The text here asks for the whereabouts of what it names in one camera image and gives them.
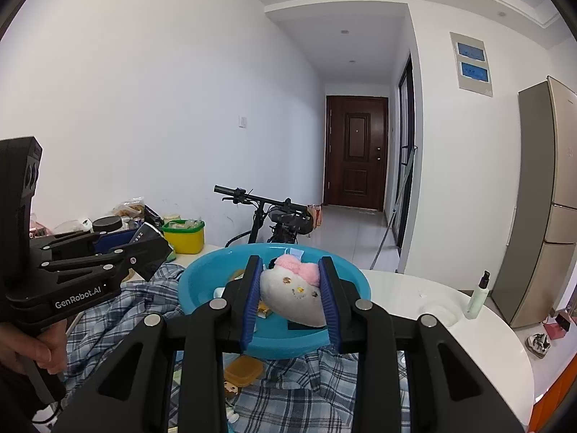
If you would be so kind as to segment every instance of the gold refrigerator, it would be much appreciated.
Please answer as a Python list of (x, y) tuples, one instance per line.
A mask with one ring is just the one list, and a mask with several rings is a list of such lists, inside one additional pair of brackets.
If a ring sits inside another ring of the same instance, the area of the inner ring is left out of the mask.
[(547, 317), (577, 242), (577, 95), (549, 76), (519, 93), (519, 109), (519, 193), (492, 291), (511, 327)]

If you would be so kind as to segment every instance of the bicycle handlebar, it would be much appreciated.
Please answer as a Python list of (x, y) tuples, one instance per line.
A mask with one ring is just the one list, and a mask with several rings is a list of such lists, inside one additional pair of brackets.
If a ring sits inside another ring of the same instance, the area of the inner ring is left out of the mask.
[(268, 203), (270, 205), (276, 206), (287, 206), (289, 209), (306, 213), (308, 211), (308, 207), (305, 205), (298, 205), (296, 203), (292, 203), (290, 198), (287, 198), (284, 202), (279, 202), (278, 200), (271, 200), (270, 198), (258, 197), (256, 195), (249, 195), (246, 193), (245, 189), (229, 189), (227, 187), (222, 187), (219, 185), (215, 185), (215, 192), (217, 194), (223, 194), (231, 196), (239, 201), (243, 200), (253, 200), (255, 202), (261, 203)]

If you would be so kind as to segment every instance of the brown door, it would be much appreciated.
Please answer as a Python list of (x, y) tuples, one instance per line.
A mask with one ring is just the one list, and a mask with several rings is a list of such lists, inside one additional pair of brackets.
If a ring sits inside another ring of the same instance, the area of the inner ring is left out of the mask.
[(327, 96), (325, 204), (383, 209), (387, 117), (386, 97)]

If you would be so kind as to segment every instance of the shoe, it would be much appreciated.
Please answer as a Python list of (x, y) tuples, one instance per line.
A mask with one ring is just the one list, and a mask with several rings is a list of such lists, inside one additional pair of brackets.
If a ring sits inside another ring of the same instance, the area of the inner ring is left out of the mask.
[(545, 334), (530, 335), (527, 337), (525, 345), (530, 352), (534, 353), (539, 358), (544, 358), (551, 347), (547, 335)]

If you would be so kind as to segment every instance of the lotion bottle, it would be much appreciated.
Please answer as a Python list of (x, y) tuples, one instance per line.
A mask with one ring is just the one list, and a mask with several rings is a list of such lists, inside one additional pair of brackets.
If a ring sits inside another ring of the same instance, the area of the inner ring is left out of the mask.
[(474, 292), (472, 292), (467, 310), (465, 311), (465, 317), (467, 319), (475, 319), (479, 315), (479, 312), (487, 299), (487, 295), (489, 294), (489, 289), (487, 288), (489, 286), (489, 277), (489, 272), (485, 270), (485, 274), (481, 278), (479, 286), (475, 288)]

